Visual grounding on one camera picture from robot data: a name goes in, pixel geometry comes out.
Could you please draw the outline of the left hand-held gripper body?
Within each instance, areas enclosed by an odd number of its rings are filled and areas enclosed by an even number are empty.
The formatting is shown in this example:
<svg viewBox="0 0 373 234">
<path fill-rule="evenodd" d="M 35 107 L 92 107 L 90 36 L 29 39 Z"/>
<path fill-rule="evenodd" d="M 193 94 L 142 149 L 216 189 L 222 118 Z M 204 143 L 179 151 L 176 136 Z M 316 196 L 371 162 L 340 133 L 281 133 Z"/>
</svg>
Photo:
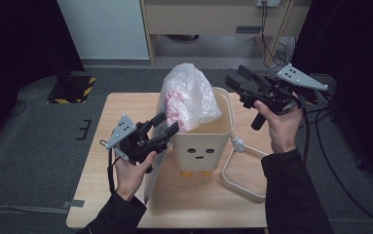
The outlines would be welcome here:
<svg viewBox="0 0 373 234">
<path fill-rule="evenodd" d="M 109 152 L 109 173 L 112 172 L 112 168 L 117 162 L 112 159 L 112 152 L 115 152 L 119 159 L 136 165 L 142 163 L 150 152 L 162 153 L 168 148 L 168 138 L 165 137 L 165 133 L 153 138 L 148 136 L 152 127 L 150 120 L 135 124 L 128 115 L 122 115 L 111 137 L 105 142 L 105 148 Z"/>
</svg>

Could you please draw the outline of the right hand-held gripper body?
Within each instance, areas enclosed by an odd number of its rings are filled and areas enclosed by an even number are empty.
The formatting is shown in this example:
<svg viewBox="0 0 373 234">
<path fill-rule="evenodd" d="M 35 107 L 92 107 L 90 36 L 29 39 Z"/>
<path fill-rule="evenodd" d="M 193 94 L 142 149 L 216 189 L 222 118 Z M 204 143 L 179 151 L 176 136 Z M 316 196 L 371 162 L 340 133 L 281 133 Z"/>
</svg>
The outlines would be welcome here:
<svg viewBox="0 0 373 234">
<path fill-rule="evenodd" d="M 299 99 L 301 92 L 305 90 L 327 91 L 328 86 L 290 63 L 278 71 L 273 78 L 261 77 L 255 73 L 254 80 L 248 81 L 248 90 L 247 95 L 239 94 L 244 107 L 252 108 L 254 102 L 260 100 L 275 114 L 285 115 L 293 106 L 302 106 Z"/>
</svg>

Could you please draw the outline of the clear plastic bag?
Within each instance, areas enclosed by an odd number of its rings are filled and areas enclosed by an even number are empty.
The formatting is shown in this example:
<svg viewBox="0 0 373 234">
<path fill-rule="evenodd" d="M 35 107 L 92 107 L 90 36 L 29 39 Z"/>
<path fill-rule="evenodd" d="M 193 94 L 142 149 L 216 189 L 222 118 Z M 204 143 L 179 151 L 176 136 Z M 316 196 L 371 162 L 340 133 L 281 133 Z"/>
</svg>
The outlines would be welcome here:
<svg viewBox="0 0 373 234">
<path fill-rule="evenodd" d="M 154 129 L 155 137 L 174 122 L 179 125 L 177 133 L 182 134 L 222 115 L 212 86 L 192 63 L 178 64 L 164 79 L 156 112 L 165 112 L 167 119 Z M 172 147 L 175 135 L 169 141 Z"/>
</svg>

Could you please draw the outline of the person's left hand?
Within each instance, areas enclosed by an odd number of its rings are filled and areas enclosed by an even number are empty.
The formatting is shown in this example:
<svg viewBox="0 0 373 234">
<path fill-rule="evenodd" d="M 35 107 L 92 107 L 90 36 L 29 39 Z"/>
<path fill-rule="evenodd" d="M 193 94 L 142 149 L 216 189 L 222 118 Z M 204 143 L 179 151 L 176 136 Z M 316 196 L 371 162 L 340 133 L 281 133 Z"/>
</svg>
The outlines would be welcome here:
<svg viewBox="0 0 373 234">
<path fill-rule="evenodd" d="M 157 153 L 150 152 L 145 160 L 138 164 L 133 165 L 126 160 L 119 159 L 116 164 L 117 172 L 117 194 L 127 202 L 130 202 L 134 197 L 136 191 L 140 187 L 146 171 L 152 166 L 155 161 Z"/>
</svg>

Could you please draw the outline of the person's right hand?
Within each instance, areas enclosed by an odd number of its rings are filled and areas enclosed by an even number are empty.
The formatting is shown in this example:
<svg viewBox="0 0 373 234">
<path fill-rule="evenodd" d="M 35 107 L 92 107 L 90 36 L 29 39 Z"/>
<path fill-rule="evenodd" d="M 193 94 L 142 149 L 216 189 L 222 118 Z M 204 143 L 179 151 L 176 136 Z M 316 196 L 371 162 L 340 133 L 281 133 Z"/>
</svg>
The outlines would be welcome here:
<svg viewBox="0 0 373 234">
<path fill-rule="evenodd" d="M 297 131 L 303 118 L 302 110 L 294 106 L 285 115 L 277 115 L 260 100 L 254 102 L 254 107 L 268 122 L 273 152 L 282 154 L 294 150 Z"/>
</svg>

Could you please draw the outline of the grey desk label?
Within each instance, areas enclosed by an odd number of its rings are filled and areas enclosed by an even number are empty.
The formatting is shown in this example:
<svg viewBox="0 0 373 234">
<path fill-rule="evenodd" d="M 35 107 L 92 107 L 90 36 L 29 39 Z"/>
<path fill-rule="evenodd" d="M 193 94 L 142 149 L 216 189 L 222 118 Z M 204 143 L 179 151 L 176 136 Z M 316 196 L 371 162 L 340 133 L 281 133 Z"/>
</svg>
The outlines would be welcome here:
<svg viewBox="0 0 373 234">
<path fill-rule="evenodd" d="M 258 34 L 262 31 L 261 26 L 253 25 L 238 25 L 236 27 L 236 32 L 238 34 Z"/>
</svg>

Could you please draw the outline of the white power strip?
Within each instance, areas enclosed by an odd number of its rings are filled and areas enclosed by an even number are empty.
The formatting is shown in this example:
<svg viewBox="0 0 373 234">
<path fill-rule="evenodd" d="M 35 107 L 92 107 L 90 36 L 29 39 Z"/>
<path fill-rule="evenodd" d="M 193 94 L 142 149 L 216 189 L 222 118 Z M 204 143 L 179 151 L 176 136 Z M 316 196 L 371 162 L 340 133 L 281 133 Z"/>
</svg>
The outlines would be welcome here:
<svg viewBox="0 0 373 234">
<path fill-rule="evenodd" d="M 280 0 L 257 0 L 257 7 L 277 8 L 280 5 Z"/>
</svg>

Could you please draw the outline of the grey tape strip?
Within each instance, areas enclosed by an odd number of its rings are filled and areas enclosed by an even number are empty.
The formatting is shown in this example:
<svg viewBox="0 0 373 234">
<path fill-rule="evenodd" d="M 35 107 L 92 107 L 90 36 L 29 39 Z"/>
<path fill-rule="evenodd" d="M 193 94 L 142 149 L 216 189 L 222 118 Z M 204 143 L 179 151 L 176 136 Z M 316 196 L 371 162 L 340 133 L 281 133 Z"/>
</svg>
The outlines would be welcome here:
<svg viewBox="0 0 373 234">
<path fill-rule="evenodd" d="M 83 208 L 85 204 L 84 200 L 71 200 L 71 201 L 64 201 L 62 203 L 62 207 L 64 209 L 69 209 L 71 207 Z"/>
</svg>

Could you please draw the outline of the black curtain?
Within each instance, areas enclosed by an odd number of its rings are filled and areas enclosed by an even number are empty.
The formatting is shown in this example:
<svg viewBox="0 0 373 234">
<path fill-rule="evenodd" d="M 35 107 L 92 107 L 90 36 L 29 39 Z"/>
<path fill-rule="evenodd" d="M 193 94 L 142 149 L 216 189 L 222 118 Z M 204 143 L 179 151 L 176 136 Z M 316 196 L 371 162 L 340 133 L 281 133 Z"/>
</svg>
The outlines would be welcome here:
<svg viewBox="0 0 373 234">
<path fill-rule="evenodd" d="M 83 69 L 57 0 L 0 0 L 0 128 L 21 87 L 56 76 L 55 60 Z"/>
<path fill-rule="evenodd" d="M 373 168 L 373 0 L 313 0 L 292 63 L 336 80 L 331 106 Z"/>
</svg>

